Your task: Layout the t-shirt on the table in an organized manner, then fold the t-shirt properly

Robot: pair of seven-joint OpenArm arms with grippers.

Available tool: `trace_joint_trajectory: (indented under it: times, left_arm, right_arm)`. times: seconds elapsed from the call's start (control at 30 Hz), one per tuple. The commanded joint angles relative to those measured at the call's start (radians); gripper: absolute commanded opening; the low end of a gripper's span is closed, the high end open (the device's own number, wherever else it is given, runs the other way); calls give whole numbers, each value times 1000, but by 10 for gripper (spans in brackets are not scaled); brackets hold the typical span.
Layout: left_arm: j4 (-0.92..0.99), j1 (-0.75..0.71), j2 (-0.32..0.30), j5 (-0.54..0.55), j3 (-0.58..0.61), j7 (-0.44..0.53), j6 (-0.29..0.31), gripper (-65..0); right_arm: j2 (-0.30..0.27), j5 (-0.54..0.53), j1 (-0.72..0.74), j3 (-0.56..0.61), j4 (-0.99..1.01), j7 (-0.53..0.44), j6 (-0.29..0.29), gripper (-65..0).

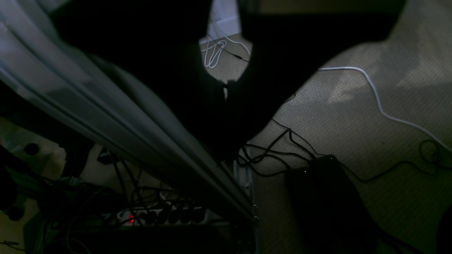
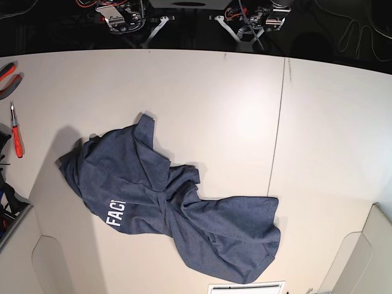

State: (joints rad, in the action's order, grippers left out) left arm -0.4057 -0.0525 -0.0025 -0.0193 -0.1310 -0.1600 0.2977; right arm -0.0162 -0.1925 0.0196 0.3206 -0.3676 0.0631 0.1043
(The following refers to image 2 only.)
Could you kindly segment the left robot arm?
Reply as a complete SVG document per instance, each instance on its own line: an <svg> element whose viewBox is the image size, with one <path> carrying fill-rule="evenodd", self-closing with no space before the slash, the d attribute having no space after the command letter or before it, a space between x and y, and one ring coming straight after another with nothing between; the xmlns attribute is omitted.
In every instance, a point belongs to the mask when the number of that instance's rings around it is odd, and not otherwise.
<svg viewBox="0 0 392 294"><path fill-rule="evenodd" d="M286 17L292 11L293 3L293 1L232 1L222 15L211 19L219 23L232 37L237 52L253 53L255 46L264 52L262 35L281 30Z"/></svg>

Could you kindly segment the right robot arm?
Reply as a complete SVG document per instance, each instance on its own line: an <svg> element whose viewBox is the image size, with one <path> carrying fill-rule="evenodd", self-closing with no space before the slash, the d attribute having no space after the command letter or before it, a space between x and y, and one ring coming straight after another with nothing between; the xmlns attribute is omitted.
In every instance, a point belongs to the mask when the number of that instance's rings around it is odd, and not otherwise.
<svg viewBox="0 0 392 294"><path fill-rule="evenodd" d="M147 15L148 1L76 1L77 6L94 9L100 23L106 23L110 33L120 36L131 48L149 48L158 32L173 15Z"/></svg>

